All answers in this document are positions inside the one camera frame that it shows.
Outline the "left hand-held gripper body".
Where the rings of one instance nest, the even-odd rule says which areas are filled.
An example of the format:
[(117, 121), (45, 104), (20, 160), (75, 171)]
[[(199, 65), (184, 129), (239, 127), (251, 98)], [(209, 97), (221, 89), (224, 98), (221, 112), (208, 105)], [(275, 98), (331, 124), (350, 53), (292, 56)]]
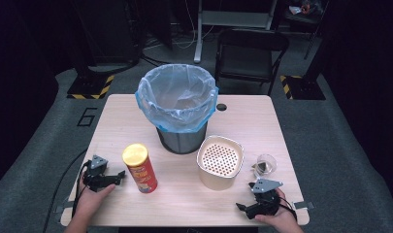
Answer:
[(87, 169), (83, 175), (83, 183), (91, 190), (97, 191), (100, 188), (107, 187), (114, 181), (119, 181), (117, 176), (106, 176), (108, 160), (94, 154), (91, 160), (87, 161)]

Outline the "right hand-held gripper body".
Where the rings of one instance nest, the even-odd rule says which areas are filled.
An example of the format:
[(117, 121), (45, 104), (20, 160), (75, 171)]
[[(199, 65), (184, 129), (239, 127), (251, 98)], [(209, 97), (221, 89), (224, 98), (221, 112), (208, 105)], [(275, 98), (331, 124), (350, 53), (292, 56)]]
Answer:
[(258, 179), (255, 183), (249, 183), (254, 194), (256, 204), (251, 205), (248, 212), (258, 212), (259, 215), (272, 216), (278, 211), (280, 198), (276, 189), (282, 186), (282, 182), (266, 179)]

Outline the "red chip can yellow lid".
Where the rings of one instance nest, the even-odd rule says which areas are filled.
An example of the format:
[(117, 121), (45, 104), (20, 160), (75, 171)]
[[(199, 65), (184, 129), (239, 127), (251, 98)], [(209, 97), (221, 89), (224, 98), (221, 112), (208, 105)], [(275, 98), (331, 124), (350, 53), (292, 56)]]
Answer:
[(143, 144), (127, 146), (122, 153), (122, 160), (142, 193), (151, 193), (157, 188), (158, 181)]

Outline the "clear glass cup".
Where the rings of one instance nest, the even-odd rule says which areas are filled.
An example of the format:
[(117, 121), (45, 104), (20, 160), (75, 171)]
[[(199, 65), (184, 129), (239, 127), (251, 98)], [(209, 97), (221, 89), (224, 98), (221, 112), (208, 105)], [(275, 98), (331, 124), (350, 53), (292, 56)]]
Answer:
[[(266, 171), (264, 173), (261, 173), (256, 170), (255, 165), (260, 162), (265, 162), (266, 163)], [(276, 171), (278, 168), (278, 163), (275, 160), (273, 156), (267, 153), (260, 154), (257, 159), (255, 164), (253, 165), (254, 168), (254, 175), (257, 179), (259, 178), (264, 178), (265, 176), (271, 175)]]

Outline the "beige perforated container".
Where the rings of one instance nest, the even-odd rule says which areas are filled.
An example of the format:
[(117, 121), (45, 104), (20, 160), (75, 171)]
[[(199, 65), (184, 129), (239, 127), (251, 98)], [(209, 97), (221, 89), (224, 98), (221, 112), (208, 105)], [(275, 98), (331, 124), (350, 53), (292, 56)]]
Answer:
[(241, 171), (244, 159), (244, 148), (240, 143), (211, 135), (205, 139), (197, 153), (199, 178), (209, 189), (228, 189)]

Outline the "black mesh trash bin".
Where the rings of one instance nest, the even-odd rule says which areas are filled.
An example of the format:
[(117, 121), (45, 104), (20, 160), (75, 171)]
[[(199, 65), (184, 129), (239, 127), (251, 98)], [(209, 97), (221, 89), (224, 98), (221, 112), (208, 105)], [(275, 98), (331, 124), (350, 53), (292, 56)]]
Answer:
[(171, 133), (156, 129), (162, 146), (175, 154), (189, 154), (198, 150), (205, 140), (208, 124), (205, 123), (197, 132)]

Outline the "blue plastic bin liner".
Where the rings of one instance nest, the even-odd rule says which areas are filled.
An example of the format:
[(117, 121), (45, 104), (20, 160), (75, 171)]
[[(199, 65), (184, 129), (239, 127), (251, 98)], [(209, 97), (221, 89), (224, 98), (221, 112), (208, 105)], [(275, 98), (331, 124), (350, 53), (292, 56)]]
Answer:
[(218, 87), (205, 69), (167, 64), (147, 72), (135, 97), (145, 117), (162, 132), (194, 133), (215, 112)]

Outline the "person's right hand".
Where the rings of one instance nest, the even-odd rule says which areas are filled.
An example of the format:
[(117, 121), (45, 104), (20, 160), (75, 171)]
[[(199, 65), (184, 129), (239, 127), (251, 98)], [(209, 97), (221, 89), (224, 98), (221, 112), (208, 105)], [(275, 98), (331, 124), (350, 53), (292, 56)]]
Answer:
[(281, 207), (278, 208), (278, 211), (273, 216), (257, 215), (255, 220), (273, 227), (299, 225), (295, 216), (288, 210), (288, 202), (286, 201), (285, 194), (279, 188), (276, 189), (276, 192), (280, 198)]

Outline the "person's left hand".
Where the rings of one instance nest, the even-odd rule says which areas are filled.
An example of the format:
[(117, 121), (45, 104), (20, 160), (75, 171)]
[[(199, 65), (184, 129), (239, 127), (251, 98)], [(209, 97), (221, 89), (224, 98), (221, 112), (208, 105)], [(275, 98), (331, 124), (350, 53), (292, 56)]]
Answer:
[(81, 190), (75, 210), (76, 216), (92, 216), (100, 208), (105, 198), (115, 190), (115, 185), (112, 183), (95, 192), (83, 183), (83, 179), (79, 181), (79, 186)]

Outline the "grey tape strip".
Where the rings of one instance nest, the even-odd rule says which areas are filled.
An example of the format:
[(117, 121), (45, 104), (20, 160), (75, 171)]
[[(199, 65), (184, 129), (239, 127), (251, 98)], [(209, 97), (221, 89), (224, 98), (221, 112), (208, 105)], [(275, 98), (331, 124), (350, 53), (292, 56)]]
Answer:
[(57, 205), (56, 208), (54, 209), (54, 212), (56, 214), (62, 214), (65, 209), (73, 208), (73, 206), (74, 206), (74, 202), (73, 201), (71, 201), (71, 202), (64, 202), (64, 203), (61, 203), (61, 204)]
[(314, 209), (313, 202), (301, 201), (301, 202), (294, 202), (293, 206), (296, 210), (312, 210)]

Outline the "yellow black striped base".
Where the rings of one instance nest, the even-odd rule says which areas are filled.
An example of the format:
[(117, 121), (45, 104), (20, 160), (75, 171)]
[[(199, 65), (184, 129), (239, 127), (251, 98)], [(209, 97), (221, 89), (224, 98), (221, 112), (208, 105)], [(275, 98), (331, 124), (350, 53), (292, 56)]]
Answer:
[(283, 91), (290, 100), (325, 100), (317, 82), (311, 82), (301, 76), (281, 76)]
[(89, 79), (76, 78), (67, 91), (73, 99), (102, 99), (110, 89), (115, 76), (93, 76)]

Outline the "black cabinet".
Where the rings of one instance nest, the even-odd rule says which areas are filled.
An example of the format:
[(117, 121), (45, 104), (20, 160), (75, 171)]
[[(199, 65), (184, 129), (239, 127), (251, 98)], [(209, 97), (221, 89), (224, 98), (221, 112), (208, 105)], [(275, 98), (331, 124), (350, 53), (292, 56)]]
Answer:
[(139, 62), (129, 0), (71, 0), (80, 19), (94, 65), (125, 69)]

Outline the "black folding chair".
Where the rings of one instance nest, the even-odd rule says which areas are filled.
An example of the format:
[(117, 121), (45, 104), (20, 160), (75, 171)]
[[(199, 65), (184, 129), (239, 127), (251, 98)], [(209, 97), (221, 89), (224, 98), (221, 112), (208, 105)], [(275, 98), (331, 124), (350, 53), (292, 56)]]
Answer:
[(258, 82), (272, 93), (281, 60), (290, 43), (276, 31), (228, 28), (217, 38), (214, 78)]

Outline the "dark side table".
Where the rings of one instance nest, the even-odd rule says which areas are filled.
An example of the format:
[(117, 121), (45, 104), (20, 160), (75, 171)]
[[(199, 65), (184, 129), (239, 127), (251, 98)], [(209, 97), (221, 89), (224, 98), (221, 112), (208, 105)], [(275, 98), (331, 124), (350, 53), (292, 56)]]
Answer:
[(314, 40), (319, 33), (321, 23), (329, 6), (330, 0), (291, 0), (282, 16), (287, 21), (298, 24), (307, 29), (310, 35), (310, 43), (307, 48), (305, 59), (309, 57)]

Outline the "white desk frame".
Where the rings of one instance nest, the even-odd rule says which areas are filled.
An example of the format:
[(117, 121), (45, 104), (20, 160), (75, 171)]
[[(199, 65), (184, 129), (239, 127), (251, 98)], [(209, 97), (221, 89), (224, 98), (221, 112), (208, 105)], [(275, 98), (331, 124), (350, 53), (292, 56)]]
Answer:
[(197, 17), (197, 41), (193, 61), (200, 63), (202, 59), (203, 36), (202, 28), (204, 25), (212, 26), (233, 26), (233, 27), (255, 27), (271, 29), (275, 9), (278, 0), (270, 0), (271, 7), (268, 13), (248, 13), (248, 12), (222, 12), (205, 11), (203, 0), (198, 0)]

